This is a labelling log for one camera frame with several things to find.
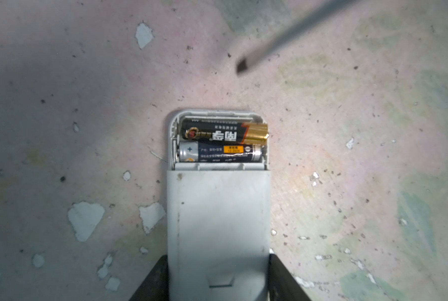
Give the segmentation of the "white remote control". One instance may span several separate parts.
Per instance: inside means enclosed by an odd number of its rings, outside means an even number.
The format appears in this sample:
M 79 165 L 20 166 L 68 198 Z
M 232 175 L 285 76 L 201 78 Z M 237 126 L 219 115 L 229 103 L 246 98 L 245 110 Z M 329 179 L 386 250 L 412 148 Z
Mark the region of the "white remote control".
M 267 124 L 254 112 L 186 109 L 169 123 L 167 256 L 171 300 L 267 300 L 269 138 L 259 162 L 180 163 L 184 119 Z

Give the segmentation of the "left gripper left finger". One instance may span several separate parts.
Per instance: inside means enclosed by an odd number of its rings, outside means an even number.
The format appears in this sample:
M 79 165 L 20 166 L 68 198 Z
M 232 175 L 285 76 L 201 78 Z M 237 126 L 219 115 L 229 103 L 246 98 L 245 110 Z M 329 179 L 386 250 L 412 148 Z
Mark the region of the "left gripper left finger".
M 129 301 L 168 301 L 169 268 L 168 256 L 163 255 L 133 293 Z

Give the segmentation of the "orange black handled screwdriver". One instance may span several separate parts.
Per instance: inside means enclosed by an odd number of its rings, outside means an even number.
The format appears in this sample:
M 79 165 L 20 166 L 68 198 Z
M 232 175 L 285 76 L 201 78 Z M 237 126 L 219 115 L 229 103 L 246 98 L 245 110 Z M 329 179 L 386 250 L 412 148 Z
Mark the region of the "orange black handled screwdriver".
M 243 75 L 247 71 L 255 68 L 259 63 L 264 61 L 279 48 L 289 44 L 291 41 L 294 41 L 300 35 L 303 35 L 307 31 L 311 30 L 325 19 L 335 15 L 339 11 L 344 10 L 346 7 L 354 3 L 356 3 L 356 1 L 327 1 L 304 18 L 296 21 L 285 30 L 276 34 L 270 40 L 261 43 L 248 53 L 244 54 L 244 56 L 242 56 L 236 63 L 236 74 Z

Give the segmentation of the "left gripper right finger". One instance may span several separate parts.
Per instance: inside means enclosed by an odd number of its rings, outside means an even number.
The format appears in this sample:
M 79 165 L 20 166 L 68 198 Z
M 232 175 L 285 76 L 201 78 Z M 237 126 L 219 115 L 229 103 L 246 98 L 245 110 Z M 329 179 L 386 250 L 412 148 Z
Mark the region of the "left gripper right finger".
M 269 255 L 268 292 L 270 301 L 311 301 L 276 254 Z

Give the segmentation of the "black gold AA battery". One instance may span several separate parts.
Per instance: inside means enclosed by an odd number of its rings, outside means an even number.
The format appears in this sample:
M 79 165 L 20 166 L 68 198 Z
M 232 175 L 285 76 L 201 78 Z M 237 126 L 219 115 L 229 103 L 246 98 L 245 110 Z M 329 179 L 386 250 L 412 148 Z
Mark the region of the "black gold AA battery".
M 183 139 L 200 142 L 265 145 L 267 124 L 218 119 L 184 119 L 180 126 Z

